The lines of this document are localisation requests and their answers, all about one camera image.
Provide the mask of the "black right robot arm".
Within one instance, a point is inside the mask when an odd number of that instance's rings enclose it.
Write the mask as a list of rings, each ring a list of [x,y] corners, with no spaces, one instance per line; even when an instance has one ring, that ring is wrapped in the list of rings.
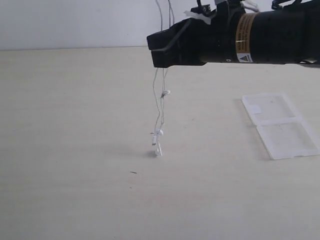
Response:
[[[320,65],[320,3],[274,0],[270,11],[246,12],[242,0],[201,1],[187,18],[147,39],[153,65],[207,63]]]

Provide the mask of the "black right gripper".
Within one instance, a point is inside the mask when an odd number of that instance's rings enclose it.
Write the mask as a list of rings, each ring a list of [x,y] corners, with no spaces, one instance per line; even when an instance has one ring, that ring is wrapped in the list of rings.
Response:
[[[187,18],[146,37],[153,66],[203,66],[207,63],[238,63],[236,32],[240,12],[228,22],[214,18],[210,25]]]

